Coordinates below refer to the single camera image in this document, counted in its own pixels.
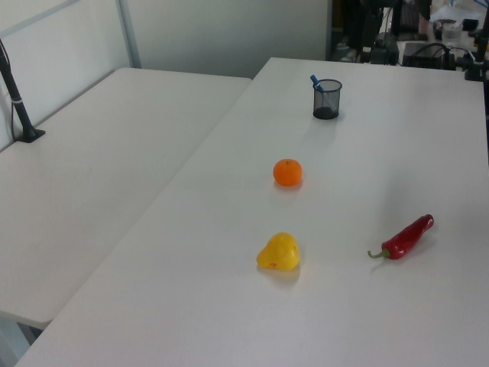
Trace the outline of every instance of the table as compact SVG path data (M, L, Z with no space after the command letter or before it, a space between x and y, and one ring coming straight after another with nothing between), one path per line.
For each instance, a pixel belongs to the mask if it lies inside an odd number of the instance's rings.
M338 119L313 73L343 83ZM484 365L484 117L462 73L271 59L18 367ZM426 213L407 257L367 256ZM300 267L258 269L280 231Z
M0 154L0 317L44 328L250 80L121 69Z

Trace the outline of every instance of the white desk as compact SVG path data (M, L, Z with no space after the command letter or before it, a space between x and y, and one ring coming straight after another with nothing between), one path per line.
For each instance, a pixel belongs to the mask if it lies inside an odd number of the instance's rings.
M123 69L0 154L0 317L44 328L248 86Z
M338 120L312 73L343 83ZM274 185L285 157L299 190ZM484 365L488 211L481 84L272 59L18 367ZM406 258L367 256L425 213ZM258 270L279 231L300 269Z

